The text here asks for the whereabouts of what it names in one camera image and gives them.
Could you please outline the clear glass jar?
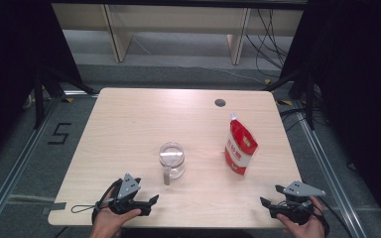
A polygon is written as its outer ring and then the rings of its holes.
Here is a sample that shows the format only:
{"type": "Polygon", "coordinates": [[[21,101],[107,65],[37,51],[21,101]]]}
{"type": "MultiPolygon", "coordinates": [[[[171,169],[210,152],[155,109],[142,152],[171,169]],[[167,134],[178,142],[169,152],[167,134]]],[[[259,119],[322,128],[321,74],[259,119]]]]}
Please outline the clear glass jar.
{"type": "Polygon", "coordinates": [[[180,178],[185,172],[185,151],[176,142],[164,144],[159,151],[159,162],[163,167],[163,180],[170,185],[173,179],[180,178]]]}

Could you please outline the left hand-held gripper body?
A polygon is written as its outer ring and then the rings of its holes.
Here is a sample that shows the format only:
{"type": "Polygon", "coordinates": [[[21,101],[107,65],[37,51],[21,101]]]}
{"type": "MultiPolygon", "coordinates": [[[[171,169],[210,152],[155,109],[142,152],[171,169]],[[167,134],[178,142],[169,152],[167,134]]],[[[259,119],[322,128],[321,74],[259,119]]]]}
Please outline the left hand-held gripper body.
{"type": "Polygon", "coordinates": [[[140,216],[148,216],[151,213],[151,207],[145,207],[146,201],[136,201],[135,195],[138,193],[140,185],[136,184],[130,174],[120,178],[111,191],[108,207],[116,214],[124,214],[133,209],[140,209],[140,216]]]}

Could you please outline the grey tape strip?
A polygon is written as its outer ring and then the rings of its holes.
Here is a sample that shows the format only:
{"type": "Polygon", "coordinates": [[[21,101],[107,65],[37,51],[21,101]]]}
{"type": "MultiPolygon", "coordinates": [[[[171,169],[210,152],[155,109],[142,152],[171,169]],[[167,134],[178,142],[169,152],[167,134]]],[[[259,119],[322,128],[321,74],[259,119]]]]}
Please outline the grey tape strip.
{"type": "Polygon", "coordinates": [[[65,207],[66,207],[66,202],[53,203],[49,207],[44,207],[42,209],[42,213],[41,214],[43,214],[43,215],[49,215],[54,210],[65,210],[65,207]]]}

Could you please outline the silver metal floor rail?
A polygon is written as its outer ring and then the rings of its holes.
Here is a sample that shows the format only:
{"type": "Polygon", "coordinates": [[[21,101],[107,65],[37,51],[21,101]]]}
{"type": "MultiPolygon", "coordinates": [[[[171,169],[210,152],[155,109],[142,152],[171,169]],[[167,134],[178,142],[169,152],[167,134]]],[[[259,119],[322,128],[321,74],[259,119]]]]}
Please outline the silver metal floor rail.
{"type": "Polygon", "coordinates": [[[311,129],[307,117],[302,112],[298,112],[297,115],[301,119],[301,127],[313,149],[319,167],[334,197],[334,201],[339,208],[344,224],[348,229],[348,233],[352,238],[367,238],[359,216],[331,166],[316,132],[311,129]]]}
{"type": "Polygon", "coordinates": [[[27,166],[28,161],[31,159],[32,154],[37,148],[39,140],[42,137],[43,131],[46,129],[50,117],[59,105],[59,102],[60,100],[58,98],[52,98],[49,101],[49,104],[45,110],[45,116],[43,121],[33,129],[32,133],[28,137],[25,146],[23,147],[23,150],[17,157],[17,160],[15,161],[9,174],[7,174],[5,180],[0,186],[0,214],[2,213],[5,203],[8,200],[10,194],[12,193],[12,190],[18,183],[21,174],[27,166]]]}

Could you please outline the red and white spouted pouch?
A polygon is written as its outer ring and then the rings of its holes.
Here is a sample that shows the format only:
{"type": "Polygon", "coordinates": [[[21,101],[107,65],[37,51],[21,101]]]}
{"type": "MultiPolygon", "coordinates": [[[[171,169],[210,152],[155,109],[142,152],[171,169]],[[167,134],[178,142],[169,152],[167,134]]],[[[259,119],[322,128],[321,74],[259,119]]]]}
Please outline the red and white spouted pouch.
{"type": "Polygon", "coordinates": [[[225,161],[231,170],[244,176],[257,149],[258,144],[251,132],[238,120],[236,114],[231,114],[224,150],[225,161]]]}

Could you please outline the black curtain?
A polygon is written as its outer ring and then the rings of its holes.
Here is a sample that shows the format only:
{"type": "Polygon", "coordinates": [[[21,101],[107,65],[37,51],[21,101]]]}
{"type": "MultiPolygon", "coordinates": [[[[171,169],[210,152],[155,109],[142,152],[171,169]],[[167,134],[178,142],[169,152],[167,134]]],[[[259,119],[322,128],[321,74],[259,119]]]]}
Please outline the black curtain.
{"type": "Polygon", "coordinates": [[[347,156],[381,207],[381,0],[307,0],[282,70],[310,73],[347,156]]]}
{"type": "Polygon", "coordinates": [[[82,83],[50,0],[0,0],[0,146],[34,88],[82,83]]]}

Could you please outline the person's right hand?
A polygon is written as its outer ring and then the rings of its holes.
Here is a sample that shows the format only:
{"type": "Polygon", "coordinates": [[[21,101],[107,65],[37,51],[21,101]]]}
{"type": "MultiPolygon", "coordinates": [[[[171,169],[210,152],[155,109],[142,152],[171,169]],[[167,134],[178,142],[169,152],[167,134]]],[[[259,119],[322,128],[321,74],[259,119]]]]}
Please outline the person's right hand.
{"type": "Polygon", "coordinates": [[[292,234],[294,238],[325,238],[325,228],[318,219],[322,215],[322,205],[314,196],[311,196],[310,200],[314,205],[315,214],[303,225],[294,223],[283,214],[277,215],[277,219],[285,226],[285,233],[292,234]]]}

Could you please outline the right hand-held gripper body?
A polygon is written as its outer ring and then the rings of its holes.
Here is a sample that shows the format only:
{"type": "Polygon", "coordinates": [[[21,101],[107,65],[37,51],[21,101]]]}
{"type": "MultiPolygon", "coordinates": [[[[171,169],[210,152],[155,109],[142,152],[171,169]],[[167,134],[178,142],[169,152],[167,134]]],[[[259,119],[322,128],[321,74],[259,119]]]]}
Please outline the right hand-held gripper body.
{"type": "Polygon", "coordinates": [[[277,209],[270,211],[272,218],[278,214],[287,216],[294,223],[303,225],[308,222],[314,213],[314,205],[310,200],[311,196],[325,196],[326,192],[311,185],[295,180],[285,187],[285,200],[282,203],[274,204],[277,209]]]}

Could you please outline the black metal stand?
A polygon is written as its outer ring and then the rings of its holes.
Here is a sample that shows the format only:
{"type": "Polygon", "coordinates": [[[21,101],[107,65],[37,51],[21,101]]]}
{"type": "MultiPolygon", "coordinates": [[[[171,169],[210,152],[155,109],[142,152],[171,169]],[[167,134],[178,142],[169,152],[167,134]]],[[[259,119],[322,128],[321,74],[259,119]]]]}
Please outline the black metal stand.
{"type": "Polygon", "coordinates": [[[285,76],[281,76],[278,81],[266,86],[264,91],[270,91],[281,87],[287,82],[293,82],[293,86],[289,92],[292,99],[300,99],[302,95],[305,96],[306,107],[305,115],[307,123],[311,130],[315,128],[314,126],[314,104],[315,104],[315,81],[312,77],[311,71],[307,66],[302,66],[300,69],[296,69],[293,72],[285,76]]]}
{"type": "Polygon", "coordinates": [[[43,89],[45,89],[51,98],[62,98],[64,91],[61,87],[61,81],[67,82],[89,95],[96,95],[98,90],[85,85],[81,78],[71,77],[66,73],[49,66],[41,66],[36,70],[34,76],[34,94],[36,99],[36,124],[38,129],[45,120],[45,99],[43,89]]]}

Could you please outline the person's left hand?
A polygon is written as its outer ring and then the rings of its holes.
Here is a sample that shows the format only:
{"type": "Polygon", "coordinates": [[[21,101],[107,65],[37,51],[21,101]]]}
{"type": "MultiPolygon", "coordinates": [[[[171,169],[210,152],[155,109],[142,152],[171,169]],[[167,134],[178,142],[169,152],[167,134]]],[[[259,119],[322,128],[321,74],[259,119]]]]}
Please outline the person's left hand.
{"type": "Polygon", "coordinates": [[[102,208],[95,217],[90,234],[119,234],[126,222],[140,214],[140,209],[133,209],[124,214],[116,214],[109,208],[102,208]]]}

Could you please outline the pale wooden desk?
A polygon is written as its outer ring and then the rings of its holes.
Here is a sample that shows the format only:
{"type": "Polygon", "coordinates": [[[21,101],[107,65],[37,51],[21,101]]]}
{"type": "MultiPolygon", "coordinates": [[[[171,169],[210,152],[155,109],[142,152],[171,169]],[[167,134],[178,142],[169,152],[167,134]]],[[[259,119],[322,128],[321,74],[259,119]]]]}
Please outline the pale wooden desk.
{"type": "Polygon", "coordinates": [[[124,61],[139,32],[220,34],[227,37],[231,63],[239,64],[246,35],[292,37],[301,10],[54,3],[64,30],[105,31],[114,59],[124,61]]]}

